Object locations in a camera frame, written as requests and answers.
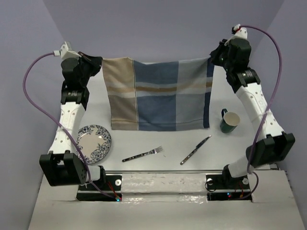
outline plaid cloth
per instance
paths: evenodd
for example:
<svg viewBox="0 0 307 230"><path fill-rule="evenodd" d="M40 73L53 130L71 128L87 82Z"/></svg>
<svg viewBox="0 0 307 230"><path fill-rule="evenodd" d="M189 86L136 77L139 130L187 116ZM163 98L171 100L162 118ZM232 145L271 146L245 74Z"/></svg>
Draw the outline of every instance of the plaid cloth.
<svg viewBox="0 0 307 230"><path fill-rule="evenodd" d="M102 68L112 129L209 128L214 65L208 58L144 64L124 57L104 59Z"/></svg>

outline gray wall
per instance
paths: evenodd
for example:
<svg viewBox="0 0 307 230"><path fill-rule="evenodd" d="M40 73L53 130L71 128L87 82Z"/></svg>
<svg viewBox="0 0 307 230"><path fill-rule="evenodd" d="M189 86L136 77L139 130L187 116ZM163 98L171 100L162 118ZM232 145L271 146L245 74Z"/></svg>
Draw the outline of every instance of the gray wall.
<svg viewBox="0 0 307 230"><path fill-rule="evenodd" d="M206 57L238 23L266 29L283 0L44 2L74 48L105 58L154 62ZM250 38L256 47L262 35L250 32Z"/></svg>
<svg viewBox="0 0 307 230"><path fill-rule="evenodd" d="M285 131L293 132L296 138L295 145L281 166L288 171L297 205L307 227L306 12L306 0L286 0L268 32L276 38L283 55L282 79L272 111ZM260 42L251 66L259 74L264 94L269 99L277 77L278 59L268 38L264 37Z"/></svg>
<svg viewBox="0 0 307 230"><path fill-rule="evenodd" d="M42 0L2 1L0 31L0 229L25 230L42 178L39 156L47 153L55 126L25 99L23 75L63 38ZM59 65L59 57L47 57L28 81L29 94L53 115L59 113Z"/></svg>

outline kitchen towel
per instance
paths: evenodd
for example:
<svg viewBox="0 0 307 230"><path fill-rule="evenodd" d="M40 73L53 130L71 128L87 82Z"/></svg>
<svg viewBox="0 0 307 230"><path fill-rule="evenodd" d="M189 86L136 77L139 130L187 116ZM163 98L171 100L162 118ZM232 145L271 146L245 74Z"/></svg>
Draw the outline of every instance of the kitchen towel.
<svg viewBox="0 0 307 230"><path fill-rule="evenodd" d="M114 130L209 128L214 65L209 58L145 64L103 59Z"/></svg>

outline plate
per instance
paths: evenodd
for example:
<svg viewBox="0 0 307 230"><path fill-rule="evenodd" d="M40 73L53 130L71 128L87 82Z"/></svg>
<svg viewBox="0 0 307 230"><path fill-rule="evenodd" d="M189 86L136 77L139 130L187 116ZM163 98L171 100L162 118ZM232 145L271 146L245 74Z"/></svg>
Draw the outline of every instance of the plate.
<svg viewBox="0 0 307 230"><path fill-rule="evenodd" d="M79 129L77 145L88 164L94 164L106 157L111 143L110 133L102 126L89 125Z"/></svg>

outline cup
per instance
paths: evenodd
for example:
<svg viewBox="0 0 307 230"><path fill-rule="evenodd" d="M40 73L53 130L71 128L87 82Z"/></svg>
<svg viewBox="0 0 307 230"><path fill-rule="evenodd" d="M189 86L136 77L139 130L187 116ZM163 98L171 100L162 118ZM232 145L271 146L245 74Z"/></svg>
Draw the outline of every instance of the cup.
<svg viewBox="0 0 307 230"><path fill-rule="evenodd" d="M223 133L232 132L240 123L238 114L222 109L222 120L220 122L220 130Z"/></svg>

